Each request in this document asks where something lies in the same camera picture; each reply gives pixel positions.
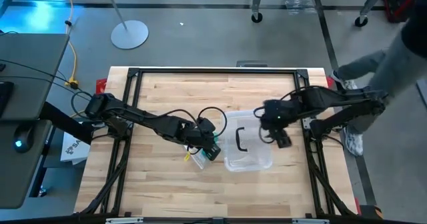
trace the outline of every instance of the person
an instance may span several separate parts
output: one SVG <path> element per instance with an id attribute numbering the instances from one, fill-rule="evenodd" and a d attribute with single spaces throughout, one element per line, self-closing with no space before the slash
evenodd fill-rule
<path id="1" fill-rule="evenodd" d="M 405 26 L 386 51 L 377 51 L 334 70 L 330 77 L 344 88 L 355 89 L 352 80 L 375 73 L 371 89 L 388 93 L 389 105 L 401 92 L 427 74 L 427 0 L 416 0 Z M 363 116 L 350 121 L 344 129 L 346 149 L 354 156 L 363 155 L 362 134 L 376 117 Z"/>

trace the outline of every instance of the clear plastic container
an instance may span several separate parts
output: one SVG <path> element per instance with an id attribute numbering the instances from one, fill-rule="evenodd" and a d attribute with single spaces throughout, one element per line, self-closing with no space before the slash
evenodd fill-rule
<path id="1" fill-rule="evenodd" d="M 259 171 L 271 167 L 272 148 L 260 140 L 260 120 L 253 111 L 230 111 L 226 116 L 227 129 L 220 137 L 226 168 L 229 171 Z"/>

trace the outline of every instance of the wooden table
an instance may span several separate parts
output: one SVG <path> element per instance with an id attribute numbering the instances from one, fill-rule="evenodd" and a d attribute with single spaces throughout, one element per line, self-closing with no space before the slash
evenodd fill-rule
<path id="1" fill-rule="evenodd" d="M 112 67 L 105 92 L 121 99 L 127 70 L 128 67 Z M 323 69 L 308 69 L 308 73 L 311 85 L 327 86 Z M 207 106 L 224 111 L 251 110 L 259 107 L 263 100 L 280 98 L 295 89 L 292 77 L 279 74 L 146 73 L 142 80 L 138 108 L 156 114 L 182 108 L 197 115 Z M 329 109 L 319 118 L 331 114 L 333 110 Z M 219 112 L 209 110 L 204 116 L 217 130 L 222 128 Z M 143 217 L 283 218 L 314 214 L 301 125 L 294 123 L 287 132 L 293 145 L 285 149 L 272 145 L 274 164 L 271 168 L 232 173 L 225 168 L 222 154 L 209 167 L 200 170 L 194 162 L 183 160 L 185 151 L 181 145 L 164 141 L 152 130 L 136 125 L 120 213 L 131 211 L 133 216 Z M 112 145 L 113 141 L 107 137 L 92 143 L 76 211 L 87 207 L 105 183 Z M 325 140 L 324 156 L 331 186 L 349 209 L 356 212 L 341 145 Z M 324 192 L 322 186 L 318 186 L 326 210 Z"/>

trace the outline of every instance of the gray pants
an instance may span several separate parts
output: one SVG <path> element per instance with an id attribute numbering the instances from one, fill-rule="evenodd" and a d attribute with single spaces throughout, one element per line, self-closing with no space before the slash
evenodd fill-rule
<path id="1" fill-rule="evenodd" d="M 386 91 L 388 98 L 385 102 L 388 105 L 406 88 L 427 74 L 427 59 L 407 49 L 399 34 L 388 50 L 366 55 L 337 70 L 338 77 L 342 80 L 357 79 L 367 73 L 375 73 L 368 85 L 372 89 Z M 373 116 L 359 117 L 350 121 L 348 126 L 361 134 L 375 119 Z"/>

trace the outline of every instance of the caster wheel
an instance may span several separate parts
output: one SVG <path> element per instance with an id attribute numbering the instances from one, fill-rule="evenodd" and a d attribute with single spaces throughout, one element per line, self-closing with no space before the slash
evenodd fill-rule
<path id="1" fill-rule="evenodd" d="M 260 23 L 262 21 L 262 14 L 258 13 L 258 19 L 255 19 L 255 16 L 252 14 L 252 18 L 251 19 L 252 19 L 252 21 L 254 23 Z"/>
<path id="2" fill-rule="evenodd" d="M 354 25 L 357 27 L 364 27 L 366 24 L 368 24 L 368 18 L 365 17 L 365 20 L 363 20 L 363 22 L 360 22 L 360 17 L 356 18 L 356 20 L 354 21 Z"/>

